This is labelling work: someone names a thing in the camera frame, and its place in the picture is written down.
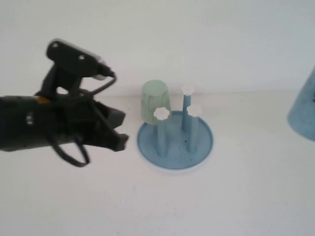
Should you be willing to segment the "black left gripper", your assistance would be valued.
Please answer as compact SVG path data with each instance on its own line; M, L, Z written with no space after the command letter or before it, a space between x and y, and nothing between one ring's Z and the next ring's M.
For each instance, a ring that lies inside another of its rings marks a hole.
M129 136L115 129L121 126L125 112L108 107L92 98L72 97L46 103L46 142L52 148L78 142L122 151Z

